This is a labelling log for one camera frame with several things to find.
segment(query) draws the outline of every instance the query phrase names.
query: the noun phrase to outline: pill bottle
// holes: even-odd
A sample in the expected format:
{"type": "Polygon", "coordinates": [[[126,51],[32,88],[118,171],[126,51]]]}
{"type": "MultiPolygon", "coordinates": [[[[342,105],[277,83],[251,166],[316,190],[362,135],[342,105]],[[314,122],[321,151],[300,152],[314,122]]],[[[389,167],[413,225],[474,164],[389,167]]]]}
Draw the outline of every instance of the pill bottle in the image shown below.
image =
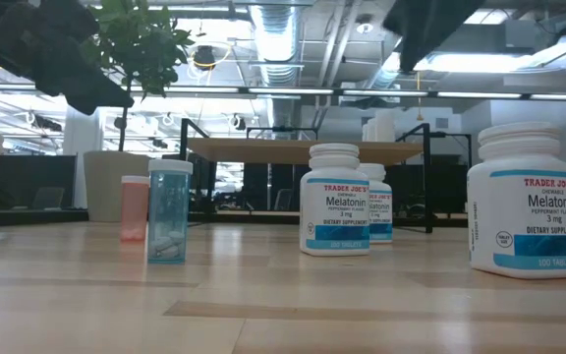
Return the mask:
{"type": "Polygon", "coordinates": [[[122,242],[145,241],[149,177],[122,176],[122,242]]]}
{"type": "Polygon", "coordinates": [[[378,163],[361,163],[358,171],[370,180],[369,222],[370,243],[392,242],[392,188],[383,183],[385,167],[378,163]]]}
{"type": "Polygon", "coordinates": [[[187,250],[191,176],[187,161],[154,159],[149,162],[149,224],[147,262],[181,264],[187,250]]]}
{"type": "Polygon", "coordinates": [[[312,256],[370,252],[367,175],[357,171],[358,147],[310,148],[311,172],[301,180],[301,251],[312,256]]]}
{"type": "Polygon", "coordinates": [[[566,163],[558,130],[526,122],[483,130],[484,160],[469,171],[471,267],[502,275],[566,277],[566,163]]]}

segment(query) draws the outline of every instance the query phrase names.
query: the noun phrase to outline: wooden table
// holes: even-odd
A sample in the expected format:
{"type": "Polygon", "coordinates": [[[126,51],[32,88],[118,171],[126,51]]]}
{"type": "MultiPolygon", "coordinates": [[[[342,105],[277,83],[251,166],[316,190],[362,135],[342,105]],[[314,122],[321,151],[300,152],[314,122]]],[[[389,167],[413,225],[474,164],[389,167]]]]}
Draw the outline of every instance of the wooden table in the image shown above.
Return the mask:
{"type": "MultiPolygon", "coordinates": [[[[188,148],[209,161],[308,164],[310,148],[323,142],[257,139],[189,139],[188,148]]],[[[423,152],[414,143],[355,143],[360,161],[393,165],[423,152]]]]}
{"type": "Polygon", "coordinates": [[[566,279],[471,270],[466,229],[313,258],[298,226],[207,224],[184,265],[118,230],[0,228],[0,353],[566,354],[566,279]]]}

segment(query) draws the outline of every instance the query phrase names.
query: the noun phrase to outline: ductwork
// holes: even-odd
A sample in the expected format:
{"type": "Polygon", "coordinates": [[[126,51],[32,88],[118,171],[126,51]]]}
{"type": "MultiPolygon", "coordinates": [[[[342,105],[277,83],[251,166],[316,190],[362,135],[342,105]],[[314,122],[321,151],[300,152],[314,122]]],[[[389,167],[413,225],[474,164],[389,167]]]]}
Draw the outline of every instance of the ductwork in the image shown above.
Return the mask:
{"type": "MultiPolygon", "coordinates": [[[[255,24],[255,45],[259,60],[275,62],[261,66],[261,78],[267,87],[293,87],[298,68],[285,62],[296,60],[299,42],[300,10],[294,6],[251,6],[255,24]]],[[[272,127],[298,127],[297,100],[269,99],[268,120],[272,127]]]]}
{"type": "Polygon", "coordinates": [[[400,35],[389,32],[383,39],[383,55],[385,62],[377,72],[368,80],[366,89],[390,89],[390,86],[399,76],[399,72],[390,68],[388,62],[394,48],[399,43],[400,35]]]}

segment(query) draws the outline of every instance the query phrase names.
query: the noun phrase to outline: air duct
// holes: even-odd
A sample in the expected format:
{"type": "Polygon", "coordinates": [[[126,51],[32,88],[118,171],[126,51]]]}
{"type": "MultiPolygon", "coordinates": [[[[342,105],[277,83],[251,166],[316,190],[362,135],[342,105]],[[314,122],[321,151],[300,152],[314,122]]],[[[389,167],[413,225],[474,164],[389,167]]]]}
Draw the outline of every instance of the air duct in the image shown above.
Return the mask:
{"type": "MultiPolygon", "coordinates": [[[[272,62],[262,65],[261,78],[267,87],[293,87],[298,68],[286,66],[294,61],[299,42],[300,10],[294,6],[251,6],[255,23],[255,45],[259,60],[272,62]]],[[[268,120],[272,127],[297,127],[300,124],[297,101],[269,99],[268,120]]]]}

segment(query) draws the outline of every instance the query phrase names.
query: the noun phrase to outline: exposed pipe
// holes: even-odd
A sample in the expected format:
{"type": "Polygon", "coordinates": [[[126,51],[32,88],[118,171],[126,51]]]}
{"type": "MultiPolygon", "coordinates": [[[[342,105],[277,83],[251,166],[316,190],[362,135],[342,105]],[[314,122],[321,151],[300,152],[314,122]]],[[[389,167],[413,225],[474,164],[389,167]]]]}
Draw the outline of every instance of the exposed pipe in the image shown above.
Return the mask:
{"type": "MultiPolygon", "coordinates": [[[[255,45],[259,60],[292,62],[296,60],[299,42],[300,9],[293,6],[251,6],[255,24],[255,45]]],[[[299,68],[293,66],[261,66],[261,79],[267,87],[292,87],[299,68]]],[[[300,125],[295,100],[268,99],[268,123],[272,127],[300,125]]]]}
{"type": "Polygon", "coordinates": [[[342,62],[342,57],[344,56],[344,50],[346,49],[349,37],[351,36],[351,32],[353,31],[353,26],[355,25],[355,20],[358,16],[358,11],[360,10],[362,2],[363,0],[354,0],[353,5],[351,5],[348,23],[346,24],[344,33],[342,34],[342,39],[340,39],[338,50],[335,53],[335,62],[333,63],[333,67],[331,68],[329,80],[326,83],[329,88],[333,86],[333,82],[335,82],[335,76],[338,74],[338,70],[340,69],[340,63],[342,62]]]}
{"type": "Polygon", "coordinates": [[[324,50],[324,56],[322,58],[322,65],[320,66],[320,73],[318,74],[318,81],[316,83],[317,87],[321,87],[324,83],[324,77],[326,76],[326,71],[329,67],[329,61],[331,60],[331,54],[333,53],[333,47],[335,46],[335,40],[338,36],[338,31],[340,24],[342,23],[342,16],[344,15],[344,0],[335,8],[335,13],[333,14],[333,28],[329,34],[329,38],[326,42],[326,49],[324,50]]]}
{"type": "Polygon", "coordinates": [[[400,35],[393,32],[389,32],[385,36],[382,46],[382,53],[385,56],[385,62],[376,71],[376,73],[374,73],[372,78],[368,80],[366,84],[366,89],[389,89],[390,86],[397,79],[397,77],[399,76],[399,72],[390,70],[387,64],[390,55],[392,55],[392,52],[394,51],[394,48],[396,47],[400,38],[401,38],[400,35]]]}

